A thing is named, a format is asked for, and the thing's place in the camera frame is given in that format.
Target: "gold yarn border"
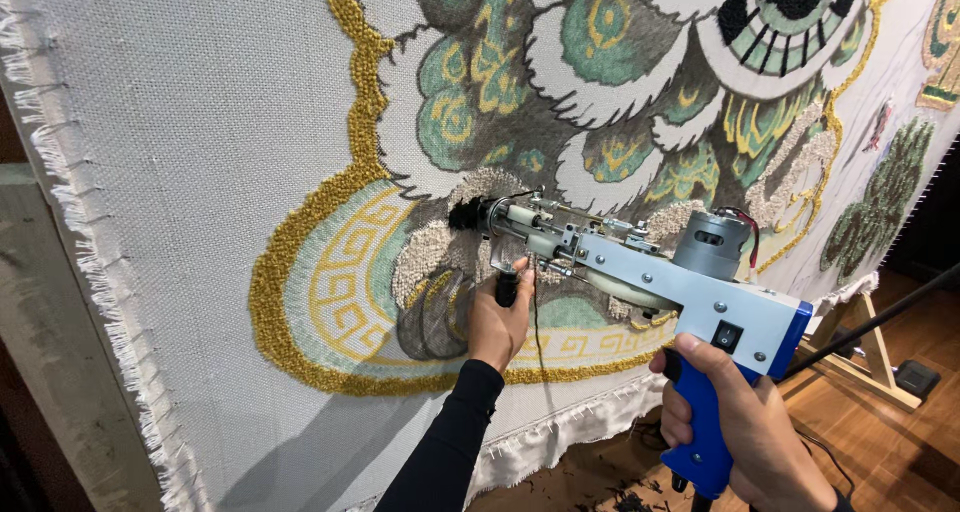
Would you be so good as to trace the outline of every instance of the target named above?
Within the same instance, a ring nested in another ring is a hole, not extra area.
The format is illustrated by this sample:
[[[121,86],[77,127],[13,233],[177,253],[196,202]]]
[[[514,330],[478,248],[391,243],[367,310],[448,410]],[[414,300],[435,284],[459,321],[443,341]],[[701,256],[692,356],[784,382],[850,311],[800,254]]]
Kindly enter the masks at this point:
[[[843,146],[843,122],[840,121],[840,118],[836,114],[836,101],[843,95],[848,88],[850,88],[854,82],[863,74],[863,70],[867,67],[867,62],[870,61],[870,55],[874,52],[874,47],[877,45],[877,38],[881,35],[881,14],[882,7],[886,2],[890,0],[870,0],[868,7],[873,13],[873,24],[872,30],[870,31],[870,41],[867,43],[866,49],[863,51],[863,56],[860,58],[859,63],[856,65],[856,68],[853,69],[851,73],[843,84],[838,86],[836,89],[830,93],[830,99],[826,103],[826,107],[823,108],[823,115],[826,117],[826,127],[827,129],[832,129],[836,134],[837,144],[833,149],[833,156],[830,157],[830,161],[826,163],[826,168],[823,169],[823,179],[817,185],[817,190],[813,194],[813,209],[811,210],[809,219],[806,220],[806,225],[803,226],[803,229],[793,238],[790,242],[780,248],[779,251],[773,254],[769,259],[766,260],[763,264],[756,267],[756,273],[761,273],[766,270],[770,265],[775,261],[779,260],[781,257],[786,255],[786,252],[790,249],[797,246],[797,244],[810,232],[810,226],[813,224],[813,220],[817,218],[817,214],[820,213],[820,207],[823,205],[823,193],[827,188],[827,183],[831,179],[831,170],[834,168],[834,161],[837,156],[840,154],[840,148]]]
[[[256,346],[263,356],[301,382],[331,394],[412,395],[450,389],[457,373],[400,378],[377,378],[325,368],[304,355],[294,342],[283,309],[283,285],[307,235],[357,191],[390,174],[378,161],[377,119],[387,106],[378,86],[378,63],[394,47],[364,19],[356,0],[327,0],[343,32],[353,40],[350,75],[357,99],[347,115],[347,133],[353,162],[306,196],[303,204],[283,220],[270,236],[266,250],[253,263],[249,283],[250,321]],[[625,371],[653,359],[655,350],[606,364],[580,368],[507,370],[507,384],[536,384],[545,380],[569,382]]]

